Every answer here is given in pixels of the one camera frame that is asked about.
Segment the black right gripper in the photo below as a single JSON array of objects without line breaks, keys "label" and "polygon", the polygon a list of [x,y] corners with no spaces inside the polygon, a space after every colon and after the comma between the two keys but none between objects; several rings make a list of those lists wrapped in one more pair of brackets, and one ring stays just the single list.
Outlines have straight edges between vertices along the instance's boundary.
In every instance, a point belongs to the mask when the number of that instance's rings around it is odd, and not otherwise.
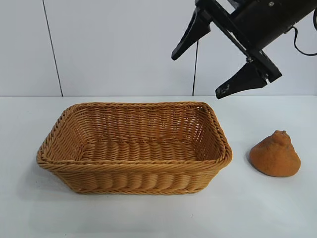
[{"label": "black right gripper", "polygon": [[266,86],[282,76],[263,49],[288,30],[278,13],[280,4],[269,0],[249,0],[228,13],[215,0],[197,0],[190,23],[171,58],[177,60],[195,42],[208,34],[213,22],[246,56],[246,64],[216,90],[217,99]]}]

